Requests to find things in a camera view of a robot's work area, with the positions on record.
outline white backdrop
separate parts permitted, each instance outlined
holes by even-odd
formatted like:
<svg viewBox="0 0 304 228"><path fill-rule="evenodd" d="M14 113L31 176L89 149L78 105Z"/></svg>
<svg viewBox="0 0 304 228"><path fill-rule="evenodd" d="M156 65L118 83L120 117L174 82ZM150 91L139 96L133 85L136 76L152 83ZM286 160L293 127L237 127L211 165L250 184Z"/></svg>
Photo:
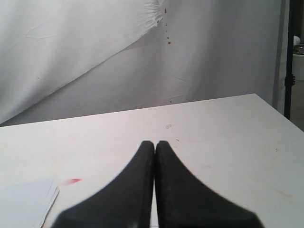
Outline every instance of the white backdrop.
<svg viewBox="0 0 304 228"><path fill-rule="evenodd" d="M0 68L0 95L10 99L13 97L16 101L10 103L10 99L1 98L1 121L4 122L26 110L3 125L249 93L258 94L282 111L284 53L287 41L282 35L287 37L287 23L283 22L288 16L285 14L285 1L165 0L161 1L159 9L157 2L153 0L109 0L112 4L123 3L126 16L119 17L117 13L113 13L111 10L115 7L103 8L103 11L111 12L107 21L98 18L93 20L94 17L100 17L98 11L102 7L108 7L97 2L90 0L90 6L86 5L87 10L83 12L70 8L63 14L62 20L70 25L70 34L72 37L76 36L70 37L74 42L72 49L66 48L71 40L62 41L58 38L54 45L60 47L61 51L57 52L57 55L53 55L50 61L45 59L47 64L43 66L32 64L28 67L27 75L30 76L34 72L37 77L48 78L44 84L36 80L34 90L26 89L31 91L29 94L22 89L20 92L14 86L27 82L22 71L16 72L18 81L13 81L7 71ZM95 9L95 14L91 13L91 7ZM85 21L85 13L91 15L89 22ZM120 20L126 20L130 15L133 20L122 25ZM138 17L143 17L147 26L138 27ZM84 40L80 28L85 29L92 20L98 22L94 25L100 30L97 32L96 29L87 29ZM136 42L128 40L132 43L130 46L128 42L123 42L123 45L128 47L109 58L123 45L116 47L115 51L106 56L106 61L96 58L94 54L100 57L103 49L113 41L109 31L105 32L102 28L104 23L117 28L115 31L110 30L113 34L122 35L123 31L136 34L132 36L134 39L141 38ZM105 36L109 38L106 45ZM94 37L94 40L87 41L88 37ZM89 49L85 45L87 42L91 44ZM37 52L40 53L42 47L36 44L31 48L22 49L23 54L32 56L34 50L38 48ZM79 69L79 63L82 66L90 66L91 70L86 69L86 74L79 74L79 78L73 74L72 78L77 79L67 84L71 81L68 72ZM9 58L4 61L4 65L14 68L18 63ZM58 82L57 86L49 83L50 80Z"/></svg>

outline black stand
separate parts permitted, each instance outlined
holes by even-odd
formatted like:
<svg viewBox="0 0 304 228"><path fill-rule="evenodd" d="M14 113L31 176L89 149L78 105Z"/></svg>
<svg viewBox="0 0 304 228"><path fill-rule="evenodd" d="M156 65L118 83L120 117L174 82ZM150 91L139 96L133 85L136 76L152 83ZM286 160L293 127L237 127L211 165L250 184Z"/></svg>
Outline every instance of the black stand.
<svg viewBox="0 0 304 228"><path fill-rule="evenodd" d="M291 88L295 84L295 76L292 74L293 69L293 49L294 49L294 17L295 17L295 1L289 1L289 22L288 22L288 46L286 61L286 77L285 77L285 105L284 116L290 119L291 106Z"/></svg>

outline white paper stack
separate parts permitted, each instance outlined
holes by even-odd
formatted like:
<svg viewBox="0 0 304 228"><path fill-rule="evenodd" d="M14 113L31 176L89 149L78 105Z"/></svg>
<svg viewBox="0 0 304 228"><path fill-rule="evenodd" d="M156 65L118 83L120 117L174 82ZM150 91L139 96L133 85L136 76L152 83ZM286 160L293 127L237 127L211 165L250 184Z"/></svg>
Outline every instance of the white paper stack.
<svg viewBox="0 0 304 228"><path fill-rule="evenodd" d="M0 189L0 227L41 228L58 193L51 178Z"/></svg>

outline table surface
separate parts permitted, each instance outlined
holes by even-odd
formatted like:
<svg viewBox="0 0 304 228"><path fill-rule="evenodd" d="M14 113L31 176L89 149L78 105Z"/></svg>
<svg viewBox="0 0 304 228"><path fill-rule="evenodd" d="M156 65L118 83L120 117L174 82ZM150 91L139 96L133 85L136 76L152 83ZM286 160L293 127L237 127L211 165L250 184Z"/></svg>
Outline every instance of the table surface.
<svg viewBox="0 0 304 228"><path fill-rule="evenodd" d="M2 127L0 187L54 177L48 228L108 184L143 140L169 141L198 179L266 228L303 226L304 133L257 95Z"/></svg>

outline red spot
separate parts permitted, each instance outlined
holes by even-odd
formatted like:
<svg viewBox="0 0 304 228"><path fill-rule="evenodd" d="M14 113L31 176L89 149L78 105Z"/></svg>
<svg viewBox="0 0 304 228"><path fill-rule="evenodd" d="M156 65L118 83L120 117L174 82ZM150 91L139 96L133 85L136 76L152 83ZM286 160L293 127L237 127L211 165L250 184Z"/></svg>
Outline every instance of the red spot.
<svg viewBox="0 0 304 228"><path fill-rule="evenodd" d="M64 185L70 185L70 184L75 184L79 181L81 181L82 179L79 179L79 178L74 178L74 179L68 179L66 180L66 182L64 183Z"/></svg>

